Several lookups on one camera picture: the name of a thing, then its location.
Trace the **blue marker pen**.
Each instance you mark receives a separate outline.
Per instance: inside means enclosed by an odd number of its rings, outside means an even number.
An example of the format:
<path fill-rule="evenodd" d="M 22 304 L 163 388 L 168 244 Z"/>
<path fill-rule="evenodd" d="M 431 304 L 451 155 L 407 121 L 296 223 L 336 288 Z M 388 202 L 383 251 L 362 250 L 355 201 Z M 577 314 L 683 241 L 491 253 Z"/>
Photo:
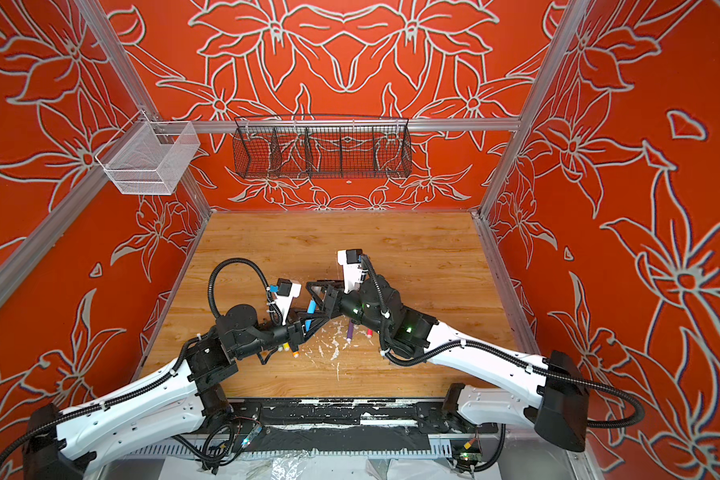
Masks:
<path fill-rule="evenodd" d="M 307 316 L 305 318 L 305 323 L 304 323 L 304 328 L 306 331 L 308 331 L 310 329 L 311 323 L 312 323 L 313 319 L 315 318 L 316 311 L 317 311 L 317 303 L 314 300 L 311 300 L 307 307 L 307 310 L 306 310 Z"/>

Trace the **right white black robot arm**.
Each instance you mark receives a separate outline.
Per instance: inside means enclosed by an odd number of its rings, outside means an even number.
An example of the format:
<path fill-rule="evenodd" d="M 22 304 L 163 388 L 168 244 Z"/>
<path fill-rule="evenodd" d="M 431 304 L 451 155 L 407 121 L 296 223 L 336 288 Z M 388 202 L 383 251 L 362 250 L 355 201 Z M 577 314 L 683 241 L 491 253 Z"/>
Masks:
<path fill-rule="evenodd" d="M 461 420 L 531 428 L 556 447 L 582 452 L 589 430 L 625 429 L 644 419 L 640 400 L 584 378 L 567 354 L 553 351 L 544 357 L 499 347 L 405 305 L 360 250 L 339 252 L 338 263 L 342 279 L 307 285 L 310 329 L 344 316 L 375 332 L 381 356 L 393 365 L 444 366 L 509 394 L 509 400 L 500 403 L 476 387 L 452 385 L 445 407 Z"/>

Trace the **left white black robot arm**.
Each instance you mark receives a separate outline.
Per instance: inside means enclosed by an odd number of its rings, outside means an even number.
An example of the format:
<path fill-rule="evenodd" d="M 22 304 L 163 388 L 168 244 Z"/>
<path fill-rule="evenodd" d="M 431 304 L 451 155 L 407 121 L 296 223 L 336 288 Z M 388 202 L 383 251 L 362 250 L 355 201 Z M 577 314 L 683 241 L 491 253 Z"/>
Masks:
<path fill-rule="evenodd" d="M 262 282 L 268 323 L 260 323 L 248 304 L 219 311 L 216 278 L 235 264 L 253 268 Z M 297 282 L 268 282 L 248 259 L 222 261 L 208 282 L 215 324 L 207 333 L 187 340 L 178 357 L 161 369 L 97 400 L 64 410 L 54 405 L 38 409 L 26 433 L 0 453 L 0 471 L 20 451 L 26 479 L 82 479 L 87 471 L 156 441 L 225 423 L 231 407 L 222 384 L 237 373 L 238 361 L 256 356 L 265 364 L 282 345 L 297 348 L 304 342 L 302 321 L 288 318 L 300 293 Z"/>

